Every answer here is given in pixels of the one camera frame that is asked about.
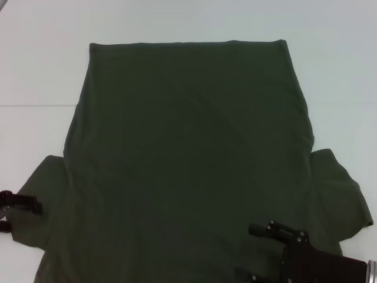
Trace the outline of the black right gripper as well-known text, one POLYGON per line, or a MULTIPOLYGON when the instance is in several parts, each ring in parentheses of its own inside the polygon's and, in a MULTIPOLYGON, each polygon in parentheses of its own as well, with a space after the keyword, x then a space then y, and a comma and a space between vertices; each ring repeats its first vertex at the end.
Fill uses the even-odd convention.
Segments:
POLYGON ((270 221, 266 226, 249 224, 249 235, 289 244, 283 250, 279 279, 248 273, 246 282, 366 282, 366 262, 320 251, 304 231, 296 232, 290 240, 289 227, 270 221))

